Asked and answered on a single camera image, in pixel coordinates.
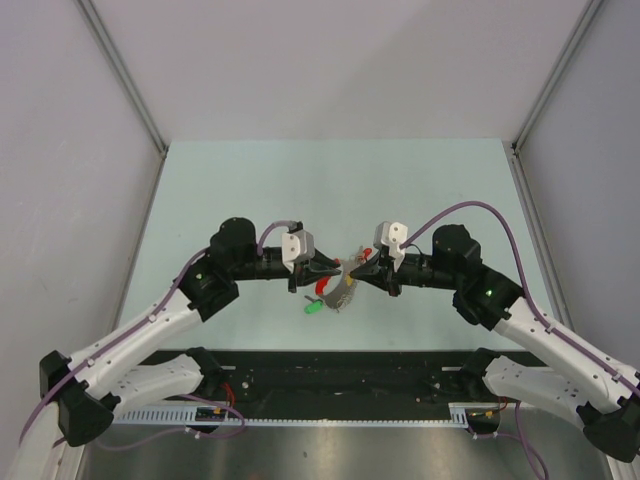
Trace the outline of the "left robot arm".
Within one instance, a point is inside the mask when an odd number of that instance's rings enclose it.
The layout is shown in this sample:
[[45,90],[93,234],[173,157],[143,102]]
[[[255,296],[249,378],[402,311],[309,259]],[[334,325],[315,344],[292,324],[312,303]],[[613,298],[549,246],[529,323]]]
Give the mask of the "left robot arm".
[[39,414],[58,408],[57,425],[71,447],[105,432],[129,409],[167,397],[207,400],[221,387],[218,364],[195,348],[175,362],[148,367],[142,360],[164,341],[199,326],[239,296],[241,281],[284,280],[289,292],[337,276],[338,261],[314,246],[298,221],[282,221],[281,244],[267,247],[254,224],[225,220],[207,247],[194,254],[163,296],[129,324],[69,356],[53,350],[39,362]]

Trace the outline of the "green capped key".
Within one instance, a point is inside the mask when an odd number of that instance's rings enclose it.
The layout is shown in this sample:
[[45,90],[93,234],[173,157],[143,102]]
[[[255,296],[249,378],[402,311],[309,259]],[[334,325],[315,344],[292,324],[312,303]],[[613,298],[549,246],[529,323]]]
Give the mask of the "green capped key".
[[314,298],[311,296],[306,296],[307,304],[303,308],[303,311],[307,315],[312,315],[320,312],[324,307],[324,302],[319,298]]

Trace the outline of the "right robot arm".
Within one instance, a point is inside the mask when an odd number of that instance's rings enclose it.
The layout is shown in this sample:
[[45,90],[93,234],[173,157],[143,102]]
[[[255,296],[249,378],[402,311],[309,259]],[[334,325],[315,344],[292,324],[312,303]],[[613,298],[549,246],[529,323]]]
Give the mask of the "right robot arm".
[[480,325],[524,348],[546,365],[541,371],[480,348],[463,366],[461,388],[473,401],[491,394],[520,400],[582,431],[601,452],[630,463],[639,453],[639,372],[594,347],[540,311],[525,289],[486,266],[481,247],[462,225],[445,225],[432,237],[429,255],[400,248],[407,229],[382,223],[377,253],[352,278],[392,297],[403,287],[453,293],[452,305]]

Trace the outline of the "keyring bunch with chain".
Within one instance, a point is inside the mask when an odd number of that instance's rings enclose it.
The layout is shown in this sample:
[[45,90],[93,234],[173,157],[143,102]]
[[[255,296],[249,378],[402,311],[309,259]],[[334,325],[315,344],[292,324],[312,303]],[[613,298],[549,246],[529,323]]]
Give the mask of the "keyring bunch with chain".
[[366,263],[373,250],[360,246],[354,254],[347,258],[340,258],[341,276],[337,280],[330,280],[321,295],[324,305],[335,312],[343,311],[352,301],[358,281],[351,277],[351,272]]

